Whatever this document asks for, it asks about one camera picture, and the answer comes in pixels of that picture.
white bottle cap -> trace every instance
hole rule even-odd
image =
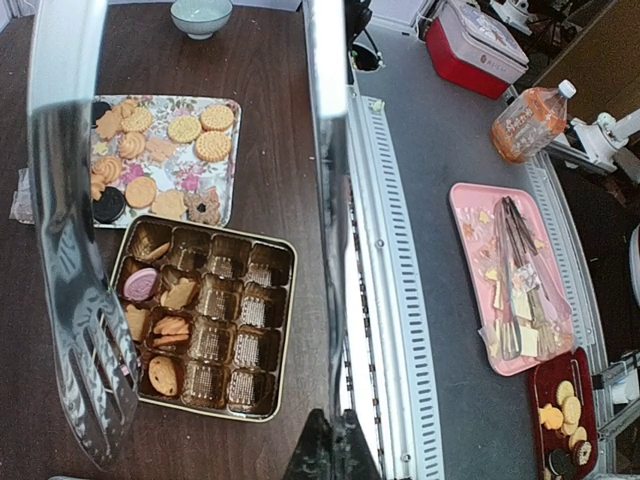
[[[576,94],[576,87],[573,86],[569,80],[563,80],[558,85],[558,90],[560,91],[560,95],[565,98],[571,98]]]

spatula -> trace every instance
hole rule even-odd
[[[27,100],[33,212],[62,407],[98,467],[115,458],[138,396],[135,349],[93,232],[91,104],[107,0],[40,0]]]

white bowl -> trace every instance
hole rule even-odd
[[[226,25],[232,9],[229,0],[178,0],[171,5],[171,18],[189,37],[205,40]]]

gray tabletop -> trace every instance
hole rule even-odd
[[[501,377],[477,333],[480,317],[448,195],[457,182],[531,190],[489,139],[499,101],[442,80],[425,44],[371,27],[386,68],[361,73],[386,102],[418,255],[436,371],[448,479],[536,478],[527,374]]]

wooden table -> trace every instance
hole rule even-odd
[[[264,425],[141,404],[114,469],[92,466],[67,427],[31,226],[8,219],[27,164],[32,19],[0,34],[0,478],[278,479],[308,412],[327,403],[327,328],[302,14],[236,8],[195,42],[169,5],[113,7],[97,92],[226,97],[244,108],[229,226],[284,238],[299,254],[282,410]],[[122,233],[99,231],[106,268]]]

